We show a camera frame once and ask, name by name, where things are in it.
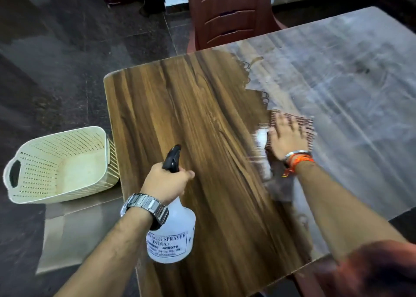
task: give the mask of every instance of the red wrist thread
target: red wrist thread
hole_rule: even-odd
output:
[[[315,160],[313,160],[313,158],[308,154],[295,153],[294,155],[290,156],[288,160],[289,168],[286,168],[284,174],[282,175],[282,178],[286,178],[289,176],[290,173],[294,173],[296,166],[302,161],[315,162]]]

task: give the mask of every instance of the red plastic chair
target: red plastic chair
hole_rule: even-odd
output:
[[[270,0],[189,0],[189,7],[194,28],[188,53],[286,28]]]

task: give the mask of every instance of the hand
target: hand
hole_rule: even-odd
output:
[[[169,205],[183,194],[186,184],[194,178],[195,173],[186,171],[182,167],[179,167],[179,172],[170,173],[168,170],[162,169],[162,164],[156,163],[152,166],[140,193],[153,196],[163,205]]]
[[[277,113],[275,118],[277,129],[271,127],[269,136],[273,154],[277,159],[283,160],[288,153],[295,150],[309,150],[305,126],[299,130],[299,124],[293,116],[291,117],[293,127],[289,126],[288,119],[282,113]]]

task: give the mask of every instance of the bottle label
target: bottle label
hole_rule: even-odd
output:
[[[158,236],[151,232],[146,236],[147,251],[159,258],[176,257],[186,252],[188,232],[172,236]]]

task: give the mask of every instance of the table top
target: table top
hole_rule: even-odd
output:
[[[315,160],[382,216],[415,206],[415,58],[416,36],[370,7],[107,75],[124,197],[175,144],[196,173],[193,250],[143,250],[142,296],[247,296],[327,252],[299,182],[271,177],[274,108],[314,116]]]

